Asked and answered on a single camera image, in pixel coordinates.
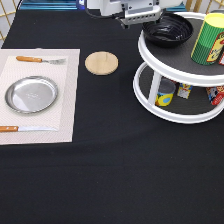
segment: food container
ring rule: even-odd
[[[193,88],[193,86],[191,86],[191,85],[180,83],[180,86],[179,86],[179,89],[178,89],[178,92],[177,92],[177,96],[188,99],[192,88]]]
[[[172,81],[168,79],[162,79],[155,104],[157,106],[168,106],[173,99],[175,90],[176,86]]]
[[[191,58],[198,64],[213,64],[218,59],[223,44],[224,14],[210,13],[205,16]]]

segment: wooden coaster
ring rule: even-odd
[[[117,69],[118,59],[109,52],[95,52],[87,57],[85,65],[95,75],[109,75]]]

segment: silver plate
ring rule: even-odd
[[[57,95],[57,85],[51,79],[30,76],[12,84],[6,91],[5,100],[17,112],[34,113],[49,107]]]

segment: knife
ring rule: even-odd
[[[0,126],[0,132],[18,132],[18,131],[57,131],[55,128],[43,126]]]

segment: yellow can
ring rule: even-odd
[[[168,106],[173,99],[173,94],[175,90],[176,86],[172,81],[168,79],[162,79],[160,82],[160,87],[156,97],[155,104],[157,106],[163,106],[163,107]]]

